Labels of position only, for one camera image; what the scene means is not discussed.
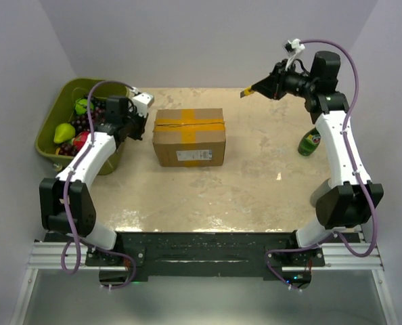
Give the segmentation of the taped cardboard express box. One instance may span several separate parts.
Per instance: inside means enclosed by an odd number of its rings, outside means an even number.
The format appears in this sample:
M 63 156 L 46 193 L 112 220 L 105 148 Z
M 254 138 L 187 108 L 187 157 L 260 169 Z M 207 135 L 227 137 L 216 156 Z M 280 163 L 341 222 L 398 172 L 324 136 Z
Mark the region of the taped cardboard express box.
M 226 147 L 223 110 L 158 110 L 152 144 L 162 167 L 219 167 Z

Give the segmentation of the yellow utility knife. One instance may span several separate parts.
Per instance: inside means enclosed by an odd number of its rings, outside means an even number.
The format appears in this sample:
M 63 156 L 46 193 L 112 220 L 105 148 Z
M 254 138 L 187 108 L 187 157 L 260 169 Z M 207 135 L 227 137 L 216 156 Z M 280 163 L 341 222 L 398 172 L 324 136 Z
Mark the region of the yellow utility knife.
M 240 98 L 247 97 L 247 96 L 249 96 L 249 95 L 251 95 L 253 93 L 254 93 L 254 91 L 252 90 L 252 88 L 248 87 L 248 88 L 246 88 L 246 89 L 244 89 L 243 91 L 240 92 Z

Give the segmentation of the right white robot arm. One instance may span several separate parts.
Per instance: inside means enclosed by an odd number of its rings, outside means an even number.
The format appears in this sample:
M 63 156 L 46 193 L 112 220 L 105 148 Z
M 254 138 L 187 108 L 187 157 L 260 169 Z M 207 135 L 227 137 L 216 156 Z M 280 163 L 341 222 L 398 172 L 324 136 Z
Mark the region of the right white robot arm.
M 382 185 L 372 181 L 359 157 L 349 123 L 351 109 L 346 96 L 336 90 L 339 69 L 340 56 L 331 51 L 317 52 L 308 72 L 297 72 L 285 59 L 240 94 L 245 97 L 257 92 L 272 100 L 290 94 L 305 99 L 305 109 L 325 143 L 330 178 L 313 193 L 315 221 L 298 229 L 297 243 L 286 249 L 288 262 L 295 266 L 309 259 L 309 246 L 332 232 L 374 220 L 375 208 L 384 194 Z

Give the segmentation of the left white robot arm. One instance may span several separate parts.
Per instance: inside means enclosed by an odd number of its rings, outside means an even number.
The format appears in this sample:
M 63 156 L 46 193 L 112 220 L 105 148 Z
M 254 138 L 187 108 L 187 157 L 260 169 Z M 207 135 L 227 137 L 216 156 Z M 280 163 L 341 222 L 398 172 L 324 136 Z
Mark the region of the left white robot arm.
M 132 98 L 109 97 L 104 121 L 93 124 L 94 135 L 62 172 L 43 179 L 39 186 L 43 228 L 102 248 L 100 256 L 108 265 L 120 264 L 125 250 L 116 243 L 116 232 L 97 220 L 89 190 L 99 170 L 128 137 L 142 139 L 153 103 L 154 96 L 145 92 Z

